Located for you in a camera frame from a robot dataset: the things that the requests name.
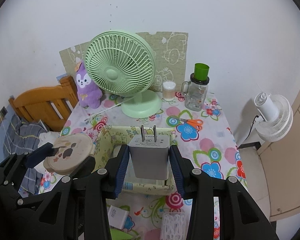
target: jar handle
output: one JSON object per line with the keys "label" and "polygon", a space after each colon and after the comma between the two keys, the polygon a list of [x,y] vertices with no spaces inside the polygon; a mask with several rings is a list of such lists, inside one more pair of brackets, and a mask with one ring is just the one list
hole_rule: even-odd
{"label": "jar handle", "polygon": [[[190,85],[191,81],[183,81],[182,85],[181,85],[181,94],[186,97],[186,95],[188,94],[188,89],[189,89],[189,85]],[[185,84],[187,84],[187,92],[185,93],[184,92],[184,87],[185,87]]]}

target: cabinet door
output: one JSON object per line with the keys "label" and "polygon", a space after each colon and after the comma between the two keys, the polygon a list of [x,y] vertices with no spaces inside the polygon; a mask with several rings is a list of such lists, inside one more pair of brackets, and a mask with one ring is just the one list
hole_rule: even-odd
{"label": "cabinet door", "polygon": [[289,133],[260,155],[269,189],[270,220],[300,212],[300,112]]}

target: white fan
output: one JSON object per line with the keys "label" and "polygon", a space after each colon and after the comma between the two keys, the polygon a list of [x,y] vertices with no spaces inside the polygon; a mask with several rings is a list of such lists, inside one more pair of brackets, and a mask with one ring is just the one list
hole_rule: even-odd
{"label": "white fan", "polygon": [[[292,108],[287,98],[262,92],[255,97],[254,104],[261,116],[256,119],[252,128],[256,129],[264,141],[276,142],[282,139],[289,132],[293,121]],[[237,142],[237,145],[244,140],[245,138]]]}

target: tile floor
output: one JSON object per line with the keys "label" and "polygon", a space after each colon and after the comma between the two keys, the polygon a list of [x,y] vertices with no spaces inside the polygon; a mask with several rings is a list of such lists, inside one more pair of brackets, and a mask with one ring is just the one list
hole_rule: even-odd
{"label": "tile floor", "polygon": [[270,200],[266,176],[261,160],[254,147],[239,149],[244,172],[246,174],[248,191],[265,216],[270,218]]}

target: green object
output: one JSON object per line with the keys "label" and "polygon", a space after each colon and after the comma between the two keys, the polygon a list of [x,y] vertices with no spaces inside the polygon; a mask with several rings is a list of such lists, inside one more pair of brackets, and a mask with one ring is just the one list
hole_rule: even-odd
{"label": "green object", "polygon": [[112,240],[130,240],[130,239],[132,239],[131,235],[129,235],[125,232],[122,232],[118,229],[111,228],[110,233],[111,233]]}
{"label": "green object", "polygon": [[194,64],[194,78],[200,81],[207,80],[209,66],[203,63]]}
{"label": "green object", "polygon": [[154,79],[155,54],[139,35],[122,30],[99,34],[86,50],[85,65],[100,88],[133,97],[122,103],[127,116],[146,118],[160,110],[161,99],[147,90]]}

